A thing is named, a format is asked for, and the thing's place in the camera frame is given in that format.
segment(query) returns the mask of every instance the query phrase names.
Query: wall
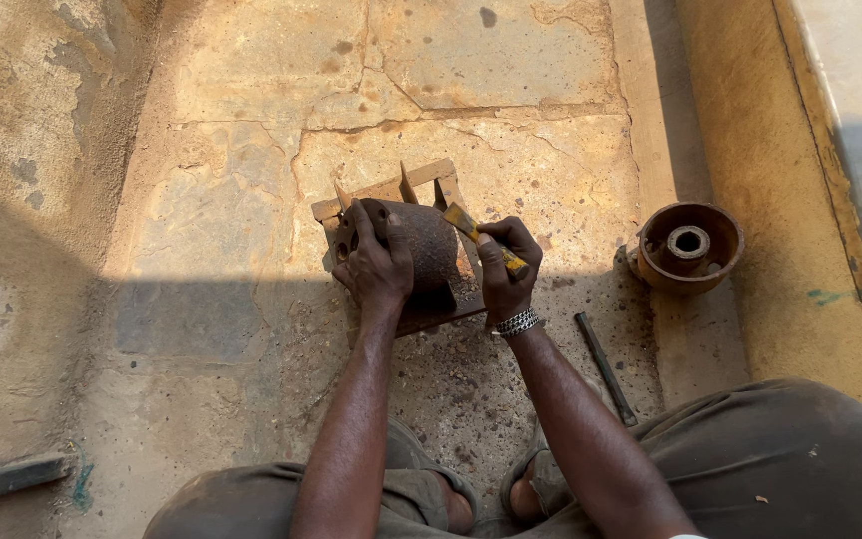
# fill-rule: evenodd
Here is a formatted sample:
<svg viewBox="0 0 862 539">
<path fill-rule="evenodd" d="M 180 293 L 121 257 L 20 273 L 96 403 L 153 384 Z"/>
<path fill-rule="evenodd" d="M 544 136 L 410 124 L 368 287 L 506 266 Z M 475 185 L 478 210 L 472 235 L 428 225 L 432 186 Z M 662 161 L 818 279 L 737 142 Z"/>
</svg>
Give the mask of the wall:
<svg viewBox="0 0 862 539">
<path fill-rule="evenodd" d="M 862 303 L 769 0 L 678 0 L 715 199 L 744 229 L 734 272 L 755 380 L 862 402 Z"/>
<path fill-rule="evenodd" d="M 0 461 L 68 443 L 157 13 L 0 0 Z"/>
</svg>

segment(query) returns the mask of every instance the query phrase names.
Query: hand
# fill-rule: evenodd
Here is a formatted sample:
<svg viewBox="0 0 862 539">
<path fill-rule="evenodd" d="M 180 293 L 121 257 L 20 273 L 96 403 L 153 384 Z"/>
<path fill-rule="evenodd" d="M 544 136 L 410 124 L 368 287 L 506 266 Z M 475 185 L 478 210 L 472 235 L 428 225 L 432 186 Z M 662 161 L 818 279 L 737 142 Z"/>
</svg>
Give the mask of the hand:
<svg viewBox="0 0 862 539">
<path fill-rule="evenodd" d="M 485 282 L 481 289 L 487 307 L 487 324 L 497 324 L 531 307 L 531 292 L 544 253 L 517 217 L 478 225 L 478 232 L 481 232 L 478 256 L 484 267 Z M 495 238 L 531 266 L 527 277 L 511 280 Z"/>
<path fill-rule="evenodd" d="M 362 318 L 373 315 L 401 315 L 404 302 L 415 284 L 408 241 L 396 214 L 388 216 L 388 250 L 375 237 L 375 227 L 361 202 L 352 201 L 348 212 L 358 232 L 358 249 L 331 274 L 345 285 L 361 307 Z"/>
</svg>

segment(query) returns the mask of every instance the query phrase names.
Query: person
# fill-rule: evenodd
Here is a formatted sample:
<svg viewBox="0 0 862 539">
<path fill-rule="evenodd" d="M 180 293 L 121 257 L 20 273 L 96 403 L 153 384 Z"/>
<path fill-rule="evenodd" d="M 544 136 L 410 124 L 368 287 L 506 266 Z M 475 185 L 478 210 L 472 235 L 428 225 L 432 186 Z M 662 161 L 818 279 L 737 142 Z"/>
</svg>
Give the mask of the person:
<svg viewBox="0 0 862 539">
<path fill-rule="evenodd" d="M 489 319 L 501 322 L 537 426 L 502 485 L 511 528 L 475 523 L 468 480 L 387 413 L 413 281 L 401 219 L 388 217 L 386 249 L 361 204 L 350 212 L 358 249 L 333 274 L 361 308 L 361 331 L 307 465 L 199 476 L 154 516 L 147 539 L 862 537 L 862 405 L 815 382 L 771 380 L 624 428 L 535 323 L 542 252 L 517 218 L 479 226 L 478 254 Z M 497 242 L 531 265 L 527 278 L 509 280 Z"/>
</svg>

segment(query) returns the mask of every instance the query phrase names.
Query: concrete floor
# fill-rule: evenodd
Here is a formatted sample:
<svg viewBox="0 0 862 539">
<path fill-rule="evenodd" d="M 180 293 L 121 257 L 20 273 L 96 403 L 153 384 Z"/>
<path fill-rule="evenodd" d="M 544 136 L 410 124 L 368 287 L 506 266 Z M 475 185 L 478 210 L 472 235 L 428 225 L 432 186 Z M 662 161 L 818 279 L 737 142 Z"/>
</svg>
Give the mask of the concrete floor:
<svg viewBox="0 0 862 539">
<path fill-rule="evenodd" d="M 647 291 L 615 258 L 641 215 L 605 1 L 185 4 L 162 15 L 81 389 L 94 502 L 62 536 L 141 536 L 201 472 L 306 458 L 349 353 L 310 204 L 401 159 L 449 157 L 473 214 L 520 216 L 564 354 L 599 377 L 587 311 L 639 417 L 663 409 Z M 399 339 L 390 404 L 491 515 L 534 413 L 483 326 Z"/>
</svg>

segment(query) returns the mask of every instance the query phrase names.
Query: metal bracelet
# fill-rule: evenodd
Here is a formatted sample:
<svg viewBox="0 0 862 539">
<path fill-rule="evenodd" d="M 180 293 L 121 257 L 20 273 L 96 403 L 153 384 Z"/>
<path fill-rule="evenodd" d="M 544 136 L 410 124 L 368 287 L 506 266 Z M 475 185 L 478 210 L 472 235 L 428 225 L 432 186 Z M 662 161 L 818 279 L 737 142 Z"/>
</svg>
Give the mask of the metal bracelet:
<svg viewBox="0 0 862 539">
<path fill-rule="evenodd" d="M 503 322 L 498 322 L 494 325 L 494 329 L 501 334 L 501 337 L 508 338 L 531 329 L 537 322 L 537 312 L 534 312 L 533 307 L 528 307 L 526 311 L 519 312 Z"/>
</svg>

